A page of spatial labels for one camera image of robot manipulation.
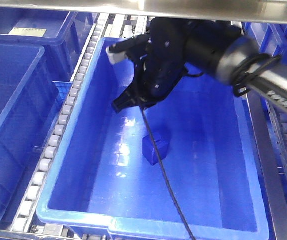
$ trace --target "metal rail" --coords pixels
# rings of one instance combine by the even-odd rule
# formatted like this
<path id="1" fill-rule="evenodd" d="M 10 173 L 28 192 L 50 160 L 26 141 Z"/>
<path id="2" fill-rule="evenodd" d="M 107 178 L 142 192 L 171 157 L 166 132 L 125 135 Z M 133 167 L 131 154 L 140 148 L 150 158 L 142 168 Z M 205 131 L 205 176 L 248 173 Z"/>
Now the metal rail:
<path id="1" fill-rule="evenodd" d="M 251 91 L 247 100 L 275 239 L 286 240 L 287 203 L 261 99 Z"/>
<path id="2" fill-rule="evenodd" d="M 287 0 L 0 0 L 0 7 L 287 24 Z"/>

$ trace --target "bin floor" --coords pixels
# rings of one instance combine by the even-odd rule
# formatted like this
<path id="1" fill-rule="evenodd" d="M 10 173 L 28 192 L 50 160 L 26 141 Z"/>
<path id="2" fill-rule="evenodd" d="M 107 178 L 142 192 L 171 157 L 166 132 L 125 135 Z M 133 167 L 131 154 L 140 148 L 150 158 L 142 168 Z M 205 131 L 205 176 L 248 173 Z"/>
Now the bin floor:
<path id="1" fill-rule="evenodd" d="M 208 103 L 205 93 L 174 91 L 146 114 L 152 131 L 169 141 L 163 163 L 188 222 L 220 228 L 220 188 Z M 100 163 L 92 170 L 95 179 L 90 175 L 88 180 L 82 209 L 114 217 L 181 223 L 159 164 L 151 166 L 142 155 L 142 138 L 148 132 L 140 109 L 108 112 L 103 150 L 91 157 L 99 158 Z"/>

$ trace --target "metal shelf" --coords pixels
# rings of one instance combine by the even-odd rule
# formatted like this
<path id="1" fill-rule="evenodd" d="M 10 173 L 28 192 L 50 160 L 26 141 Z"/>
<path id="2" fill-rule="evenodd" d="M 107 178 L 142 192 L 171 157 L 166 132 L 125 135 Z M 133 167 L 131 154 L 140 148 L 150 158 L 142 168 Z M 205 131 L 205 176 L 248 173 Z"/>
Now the metal shelf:
<path id="1" fill-rule="evenodd" d="M 287 24 L 287 0 L 0 0 L 0 7 Z"/>
<path id="2" fill-rule="evenodd" d="M 134 35 L 142 34 L 146 31 L 147 24 L 149 23 L 147 16 L 168 16 L 168 17 L 180 17 L 180 18 L 200 18 L 200 19 L 220 19 L 220 20 L 234 20 L 234 21 L 260 21 L 260 22 L 279 22 L 287 23 L 287 1 L 254 1 L 254 0 L 216 0 L 201 1 L 201 0 L 186 0 L 169 1 L 166 0 L 129 0 L 125 1 L 87 1 L 82 0 L 78 2 L 68 0 L 0 0 L 0 7 L 21 7 L 32 9 L 52 9 L 52 10 L 69 10 L 69 11 L 89 11 L 102 13 L 99 16 L 97 24 L 93 26 L 93 29 L 89 35 L 86 46 L 82 51 L 82 55 L 79 59 L 78 65 L 72 76 L 73 84 L 71 89 L 82 88 L 82 76 L 87 72 L 88 66 L 91 64 L 92 54 L 96 48 L 97 42 L 102 37 L 122 37 L 129 36 L 126 34 L 126 30 L 131 29 L 126 27 L 125 23 L 132 23 L 134 28 Z M 131 17 L 131 15 L 144 15 L 139 17 Z M 268 134 L 265 119 L 262 113 L 262 106 L 260 99 L 256 94 L 249 94 L 248 96 L 249 110 L 252 120 L 252 126 L 255 134 L 255 140 L 258 148 L 258 155 L 260 158 L 263 180 L 265 183 L 265 191 L 269 200 L 269 210 L 271 215 L 271 221 L 273 223 L 273 231 L 275 239 L 283 240 L 287 239 L 287 204 L 285 201 L 284 192 L 282 190 L 281 180 L 278 176 L 278 168 L 276 160 L 273 157 L 273 150 Z M 37 165 L 34 173 L 39 171 L 39 165 Z M 34 176 L 31 178 L 28 188 L 33 185 Z M 50 225 L 39 226 L 35 223 L 35 210 L 38 200 L 36 200 L 34 207 L 29 216 L 25 216 L 25 227 L 21 232 L 14 231 L 14 224 L 18 219 L 22 219 L 24 216 L 20 214 L 20 207 L 13 220 L 9 230 L 0 230 L 0 238 L 3 239 L 78 239 L 77 236 L 73 238 L 68 237 L 67 229 L 64 226 Z M 85 235 L 82 239 L 85 240 L 104 240 L 108 239 L 106 236 L 90 236 Z"/>

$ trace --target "wire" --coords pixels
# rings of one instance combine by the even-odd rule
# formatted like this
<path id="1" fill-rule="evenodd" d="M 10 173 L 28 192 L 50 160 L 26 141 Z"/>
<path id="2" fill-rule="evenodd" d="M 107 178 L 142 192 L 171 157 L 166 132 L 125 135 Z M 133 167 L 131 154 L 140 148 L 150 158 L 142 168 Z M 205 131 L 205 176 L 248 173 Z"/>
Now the wire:
<path id="1" fill-rule="evenodd" d="M 185 218 L 185 216 L 184 216 L 184 214 L 183 214 L 183 212 L 182 212 L 182 210 L 181 210 L 181 208 L 179 206 L 179 203 L 178 203 L 178 201 L 177 201 L 177 199 L 175 197 L 175 194 L 174 194 L 174 191 L 172 189 L 172 186 L 170 185 L 170 182 L 169 182 L 169 179 L 168 179 L 168 176 L 167 176 L 167 173 L 166 173 L 166 170 L 165 170 L 162 158 L 160 157 L 160 153 L 159 153 L 158 147 L 156 145 L 156 142 L 155 142 L 155 139 L 154 139 L 154 136 L 153 136 L 153 132 L 152 132 L 150 126 L 149 126 L 149 123 L 148 123 L 148 120 L 147 120 L 147 117 L 146 117 L 146 114 L 145 114 L 145 109 L 141 105 L 139 107 L 140 107 L 140 110 L 141 110 L 142 118 L 144 120 L 144 124 L 145 124 L 145 126 L 146 126 L 146 128 L 148 130 L 148 133 L 149 133 L 149 136 L 150 136 L 150 140 L 151 140 L 151 142 L 153 144 L 155 152 L 157 153 L 157 157 L 158 157 L 159 165 L 161 167 L 162 175 L 163 175 L 165 184 L 167 185 L 167 188 L 168 188 L 168 191 L 170 193 L 171 199 L 172 199 L 172 201 L 173 201 L 173 203 L 175 205 L 175 208 L 177 209 L 177 211 L 179 213 L 179 216 L 180 216 L 180 218 L 181 218 L 181 220 L 183 222 L 183 225 L 184 225 L 185 229 L 187 230 L 190 238 L 192 240 L 196 240 L 196 238 L 195 238 L 193 232 L 191 231 L 191 229 L 190 229 L 190 227 L 188 225 L 188 222 L 187 222 L 187 220 L 186 220 L 186 218 Z"/>
<path id="2" fill-rule="evenodd" d="M 169 179 L 168 179 L 168 176 L 167 176 L 167 173 L 166 173 L 166 170 L 165 170 L 165 167 L 164 167 L 164 164 L 163 164 L 163 161 L 162 161 L 162 158 L 160 156 L 160 153 L 159 153 L 159 149 L 156 145 L 156 141 L 155 141 L 155 138 L 154 138 L 154 135 L 153 135 L 153 132 L 152 132 L 152 129 L 150 128 L 150 125 L 148 123 L 148 120 L 147 120 L 147 117 L 146 117 L 146 114 L 145 114 L 145 108 L 143 107 L 143 102 L 142 102 L 142 99 L 140 98 L 140 94 L 139 94 L 139 87 L 138 87 L 138 74 L 139 72 L 143 69 L 143 64 L 142 65 L 136 65 L 135 63 L 133 64 L 133 70 L 134 70 L 134 77 L 133 77 L 133 86 L 134 86 L 134 91 L 135 91 L 135 95 L 136 95 L 136 100 L 137 100 L 137 103 L 138 103 L 138 106 L 140 108 L 140 111 L 141 111 L 141 115 L 142 115 L 142 118 L 143 118 L 143 121 L 144 121 L 144 124 L 145 124 L 145 127 L 147 128 L 148 130 L 148 133 L 149 133 L 149 136 L 150 136 L 150 140 L 152 142 L 152 145 L 155 149 L 155 152 L 157 154 L 157 158 L 158 158 L 158 162 L 159 162 L 159 165 L 161 167 L 161 172 L 162 172 L 162 175 L 163 175 L 163 179 L 165 181 L 165 184 L 167 186 L 167 189 L 168 189 L 168 192 L 171 196 L 171 199 L 175 205 L 175 208 L 177 209 L 177 212 L 183 222 L 183 225 L 186 229 L 186 231 L 188 232 L 191 240 L 196 240 L 193 232 L 191 231 L 189 225 L 188 225 L 188 222 L 183 214 L 183 211 L 181 210 L 180 206 L 179 206 L 179 203 L 175 197 L 175 194 L 174 194 L 174 191 L 172 189 L 172 186 L 170 185 L 170 182 L 169 182 Z"/>

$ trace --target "metal frame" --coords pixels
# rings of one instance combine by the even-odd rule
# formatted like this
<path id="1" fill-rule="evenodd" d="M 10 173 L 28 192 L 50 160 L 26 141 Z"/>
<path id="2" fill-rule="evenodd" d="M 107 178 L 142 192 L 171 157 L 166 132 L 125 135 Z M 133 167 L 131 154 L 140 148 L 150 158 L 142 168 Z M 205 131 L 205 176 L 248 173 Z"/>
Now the metal frame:
<path id="1" fill-rule="evenodd" d="M 287 0 L 0 0 L 0 7 L 287 24 Z"/>
<path id="2" fill-rule="evenodd" d="M 142 29 L 136 31 L 135 34 L 139 34 L 140 31 L 146 29 L 148 19 L 146 16 L 287 24 L 287 0 L 186 0 L 184 2 L 179 0 L 128 0 L 127 2 L 118 0 L 0 0 L 0 7 L 145 15 L 143 26 L 140 26 Z M 104 34 L 104 31 L 101 31 L 102 29 L 100 28 L 99 33 L 96 33 L 96 29 L 93 31 L 99 34 L 94 36 L 94 39 L 101 38 Z M 93 51 L 95 45 L 92 43 L 91 46 L 87 47 Z M 82 64 L 83 56 L 79 61 L 79 65 L 82 66 Z M 77 73 L 79 73 L 79 66 L 72 76 L 73 81 Z M 281 180 L 278 176 L 277 163 L 274 158 L 260 97 L 251 92 L 247 100 L 275 238 L 277 240 L 287 240 L 287 204 Z M 21 240 L 72 239 L 56 235 L 28 233 L 31 224 L 32 221 L 29 222 L 29 227 L 25 228 L 26 232 L 0 230 L 0 238 Z M 95 238 L 106 239 L 105 236 L 95 236 Z"/>
<path id="3" fill-rule="evenodd" d="M 287 203 L 261 98 L 251 91 L 247 95 L 247 100 L 275 239 L 286 240 Z"/>

